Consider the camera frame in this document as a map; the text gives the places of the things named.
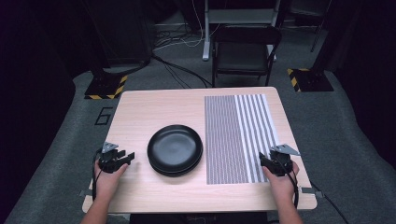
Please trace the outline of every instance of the human hand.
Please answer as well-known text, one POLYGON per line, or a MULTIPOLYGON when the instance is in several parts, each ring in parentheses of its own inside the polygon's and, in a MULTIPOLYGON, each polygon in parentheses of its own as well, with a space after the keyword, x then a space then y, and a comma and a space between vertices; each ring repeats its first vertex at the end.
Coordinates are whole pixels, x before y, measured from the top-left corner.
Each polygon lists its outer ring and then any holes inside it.
MULTIPOLYGON (((292 198, 294 195, 294 186, 292 185, 289 177, 287 175, 284 176, 276 176, 268 170, 267 167, 263 166, 262 170, 264 171, 265 176, 270 180, 271 191, 274 195, 274 199, 276 204, 280 204, 282 202, 292 202, 292 198)), ((294 182, 296 181, 296 177, 294 174, 298 174, 300 168, 297 163, 293 162, 293 172, 290 172, 291 178, 293 178, 294 182)))
POLYGON ((120 169, 112 174, 101 172, 99 167, 99 161, 95 162, 95 176, 97 178, 96 182, 96 199, 105 200, 110 202, 113 198, 114 193, 119 185, 120 177, 128 168, 128 164, 123 164, 120 169))

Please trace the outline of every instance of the wrist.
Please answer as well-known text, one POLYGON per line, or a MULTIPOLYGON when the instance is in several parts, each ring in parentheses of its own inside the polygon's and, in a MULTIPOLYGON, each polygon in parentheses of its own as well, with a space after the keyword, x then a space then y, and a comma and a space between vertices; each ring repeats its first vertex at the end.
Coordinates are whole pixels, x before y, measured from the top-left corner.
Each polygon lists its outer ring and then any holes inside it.
POLYGON ((107 195, 102 195, 102 194, 97 194, 95 201, 94 202, 99 202, 102 204, 110 204, 111 202, 111 197, 107 196, 107 195))
POLYGON ((277 207, 287 206, 290 204, 294 206, 293 197, 286 194, 275 197, 275 203, 277 207))

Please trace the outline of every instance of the human arm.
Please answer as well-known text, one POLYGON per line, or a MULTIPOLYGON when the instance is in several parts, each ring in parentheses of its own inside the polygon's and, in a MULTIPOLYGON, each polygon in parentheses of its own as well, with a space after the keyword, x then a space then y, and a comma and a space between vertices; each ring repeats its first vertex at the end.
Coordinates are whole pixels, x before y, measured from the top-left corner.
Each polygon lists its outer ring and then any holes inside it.
POLYGON ((106 223, 108 207, 114 193, 117 190, 120 177, 125 172, 127 167, 127 164, 123 164, 117 172, 108 174, 106 172, 101 172, 99 163, 96 161, 94 169, 95 176, 99 176, 96 182, 96 198, 85 217, 81 220, 81 224, 106 223))
MULTIPOLYGON (((298 224, 303 223, 297 209, 294 207, 293 195, 294 186, 287 175, 276 176, 271 173, 265 166, 262 167, 265 176, 268 177, 271 184, 271 191, 273 193, 276 207, 279 215, 279 223, 281 224, 298 224)), ((298 165, 293 162, 293 172, 290 172, 290 176, 294 179, 294 174, 299 172, 298 165)))

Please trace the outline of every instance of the gray carpet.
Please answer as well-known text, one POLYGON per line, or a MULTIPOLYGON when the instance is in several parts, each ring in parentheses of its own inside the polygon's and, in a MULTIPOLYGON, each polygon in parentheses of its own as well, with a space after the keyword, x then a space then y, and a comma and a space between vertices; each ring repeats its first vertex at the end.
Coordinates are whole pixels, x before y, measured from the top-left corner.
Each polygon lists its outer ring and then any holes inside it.
MULTIPOLYGON (((396 172, 381 159, 358 127, 353 109, 335 76, 326 72, 334 91, 295 92, 288 68, 310 67, 320 49, 310 53, 314 35, 284 29, 270 86, 277 88, 310 179, 332 199, 349 223, 394 223, 396 220, 396 172)), ((202 61, 203 42, 195 48, 184 44, 159 50, 164 60, 186 67, 210 80, 211 62, 202 61)), ((125 68, 113 68, 120 71, 125 68)), ((175 70, 192 88, 204 88, 196 77, 175 70)), ((92 156, 106 139, 109 125, 94 125, 103 107, 111 115, 115 100, 84 100, 92 80, 90 73, 75 78, 76 95, 64 123, 46 157, 31 179, 7 223, 79 223, 84 198, 78 196, 91 181, 92 156)), ((219 87, 262 86, 265 78, 219 77, 219 87)), ((128 76, 125 91, 181 89, 164 69, 152 61, 128 76)), ((305 223, 343 223, 323 198, 318 207, 301 211, 305 223)), ((276 218, 275 212, 269 213, 276 218)), ((127 223, 109 217, 108 223, 127 223)))

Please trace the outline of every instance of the finger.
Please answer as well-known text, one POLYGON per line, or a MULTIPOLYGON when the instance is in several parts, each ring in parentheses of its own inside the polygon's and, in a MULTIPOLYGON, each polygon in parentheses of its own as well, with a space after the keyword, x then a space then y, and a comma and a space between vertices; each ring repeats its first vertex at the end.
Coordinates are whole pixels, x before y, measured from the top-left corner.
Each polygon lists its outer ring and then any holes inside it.
POLYGON ((300 171, 300 167, 298 167, 297 163, 294 161, 293 162, 293 172, 297 175, 299 171, 300 171))
POLYGON ((99 167, 99 160, 96 160, 95 161, 95 175, 98 175, 99 174, 99 172, 100 172, 100 167, 99 167))
POLYGON ((267 178, 270 179, 270 180, 271 180, 271 178, 274 176, 274 175, 271 173, 271 171, 270 171, 267 167, 265 167, 265 166, 262 167, 262 171, 264 172, 265 176, 267 176, 267 178))
POLYGON ((120 169, 116 172, 116 174, 117 174, 118 176, 122 176, 123 173, 125 173, 125 171, 126 171, 127 168, 128 168, 128 164, 127 164, 127 163, 124 163, 124 164, 120 167, 120 169))

